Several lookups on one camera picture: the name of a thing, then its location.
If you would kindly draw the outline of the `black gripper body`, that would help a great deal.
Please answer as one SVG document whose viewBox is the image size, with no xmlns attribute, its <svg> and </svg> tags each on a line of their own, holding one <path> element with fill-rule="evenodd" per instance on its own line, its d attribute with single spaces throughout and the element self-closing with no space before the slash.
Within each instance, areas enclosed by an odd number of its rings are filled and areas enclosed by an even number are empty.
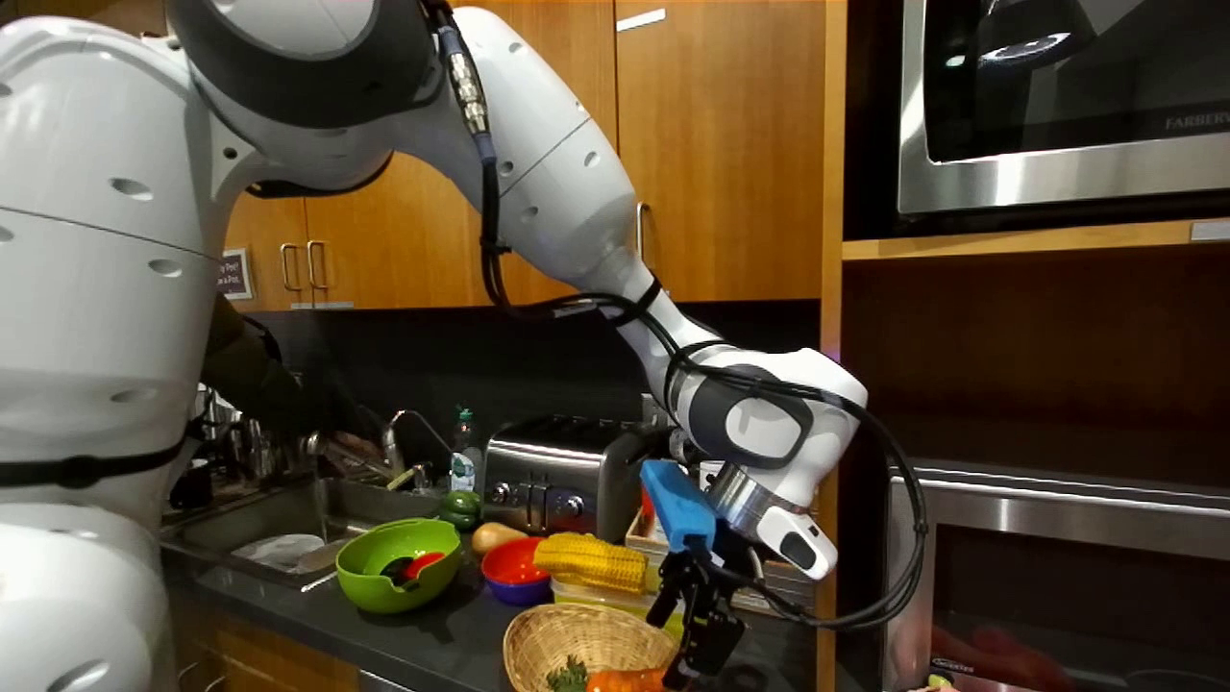
<svg viewBox="0 0 1230 692">
<path fill-rule="evenodd" d="M 759 578 L 747 537 L 723 534 L 715 546 L 688 537 L 665 564 L 665 587 L 686 602 L 688 640 L 737 640 L 747 633 L 734 591 Z"/>
</svg>

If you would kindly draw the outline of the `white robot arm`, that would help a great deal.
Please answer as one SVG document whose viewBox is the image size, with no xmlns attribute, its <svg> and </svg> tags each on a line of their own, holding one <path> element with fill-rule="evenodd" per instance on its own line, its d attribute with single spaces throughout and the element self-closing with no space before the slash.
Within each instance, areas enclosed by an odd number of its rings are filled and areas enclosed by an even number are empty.
<svg viewBox="0 0 1230 692">
<path fill-rule="evenodd" d="M 0 27 L 0 692 L 172 692 L 153 525 L 254 184 L 351 192 L 413 152 L 564 282 L 723 469 L 719 517 L 807 578 L 814 484 L 870 403 L 814 348 L 695 325 L 631 251 L 631 175 L 573 87 L 449 0 L 169 0 L 140 39 Z"/>
</svg>

